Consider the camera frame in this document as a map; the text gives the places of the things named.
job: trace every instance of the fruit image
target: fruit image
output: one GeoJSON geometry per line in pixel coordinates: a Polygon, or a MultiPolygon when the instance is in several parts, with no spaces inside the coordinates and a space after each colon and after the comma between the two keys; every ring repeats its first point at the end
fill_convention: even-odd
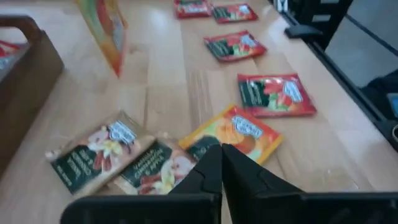
{"type": "Polygon", "coordinates": [[[256,139],[253,136],[245,136],[243,141],[234,145],[244,154],[249,154],[256,146],[256,139]]]}
{"type": "Polygon", "coordinates": [[[223,120],[216,128],[217,138],[226,144],[239,144],[244,140],[244,135],[235,130],[234,124],[229,120],[223,120]]]}

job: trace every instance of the red spice packet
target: red spice packet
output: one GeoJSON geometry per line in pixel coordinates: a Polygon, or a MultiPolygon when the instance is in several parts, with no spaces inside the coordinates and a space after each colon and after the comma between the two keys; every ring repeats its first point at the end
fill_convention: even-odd
{"type": "Polygon", "coordinates": [[[6,67],[19,49],[18,45],[0,40],[0,70],[6,67]]]}
{"type": "Polygon", "coordinates": [[[257,14],[248,4],[213,6],[212,13],[218,23],[253,21],[258,19],[257,14]]]}
{"type": "Polygon", "coordinates": [[[317,112],[297,74],[238,74],[238,83],[245,110],[253,116],[299,116],[317,112]]]}
{"type": "Polygon", "coordinates": [[[175,0],[174,8],[180,19],[211,16],[210,5],[205,0],[175,0]]]}
{"type": "Polygon", "coordinates": [[[267,50],[247,30],[217,37],[205,37],[204,40],[210,52],[223,62],[255,57],[267,50]]]}

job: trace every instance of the orange spice packet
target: orange spice packet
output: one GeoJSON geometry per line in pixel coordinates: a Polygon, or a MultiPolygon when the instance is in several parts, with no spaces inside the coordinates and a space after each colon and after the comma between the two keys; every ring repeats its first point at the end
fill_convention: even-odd
{"type": "Polygon", "coordinates": [[[119,77],[123,65],[127,22],[118,0],[75,0],[106,61],[119,77]]]}
{"type": "Polygon", "coordinates": [[[232,144],[252,160],[262,164],[282,140],[281,134],[262,121],[241,108],[230,105],[219,115],[180,140],[179,144],[182,149],[198,160],[214,144],[232,144]]]}

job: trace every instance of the red pepper image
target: red pepper image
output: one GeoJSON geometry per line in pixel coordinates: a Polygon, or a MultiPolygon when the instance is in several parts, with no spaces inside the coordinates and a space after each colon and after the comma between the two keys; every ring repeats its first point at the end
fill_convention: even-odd
{"type": "Polygon", "coordinates": [[[284,94],[284,93],[279,93],[278,99],[277,99],[277,104],[278,105],[286,105],[290,106],[293,103],[292,99],[290,96],[284,94]]]}

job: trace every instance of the packet label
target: packet label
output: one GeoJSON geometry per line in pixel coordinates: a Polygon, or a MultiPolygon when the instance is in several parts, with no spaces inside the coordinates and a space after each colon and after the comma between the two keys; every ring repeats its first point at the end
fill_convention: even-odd
{"type": "Polygon", "coordinates": [[[262,164],[283,137],[235,105],[210,119],[179,144],[200,159],[214,144],[232,144],[252,160],[262,164]]]}

